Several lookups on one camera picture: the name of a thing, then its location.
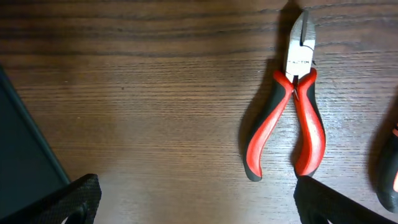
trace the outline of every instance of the pliers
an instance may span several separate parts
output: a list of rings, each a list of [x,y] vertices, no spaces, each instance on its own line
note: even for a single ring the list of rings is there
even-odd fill
[[[285,71],[274,72],[271,96],[254,124],[243,156],[246,175],[252,181],[262,179],[262,149],[293,93],[304,138],[295,164],[296,176],[312,175],[323,159],[326,136],[315,101],[317,70],[311,67],[315,37],[315,25],[304,11],[290,32]]]

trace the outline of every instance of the red handle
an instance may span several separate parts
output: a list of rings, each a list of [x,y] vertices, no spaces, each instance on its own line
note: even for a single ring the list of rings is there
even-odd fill
[[[315,101],[316,79],[317,70],[311,68],[310,73],[297,84],[297,95],[294,98],[304,136],[303,148],[295,164],[297,175],[312,175],[320,165],[325,153],[325,130]]]
[[[252,181],[260,181],[262,179],[260,165],[262,149],[289,102],[293,89],[293,84],[282,72],[276,71],[274,73],[274,84],[272,85],[270,98],[255,123],[244,158],[246,175]]]

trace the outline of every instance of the black object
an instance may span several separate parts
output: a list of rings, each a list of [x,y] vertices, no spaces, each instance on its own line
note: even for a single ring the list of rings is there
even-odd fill
[[[0,220],[0,224],[91,224],[94,223],[101,189],[96,174],[86,174],[32,205]]]
[[[384,208],[398,212],[398,125],[379,155],[376,193]]]
[[[0,68],[0,219],[70,181]]]
[[[294,192],[303,224],[396,224],[309,176],[300,176]]]

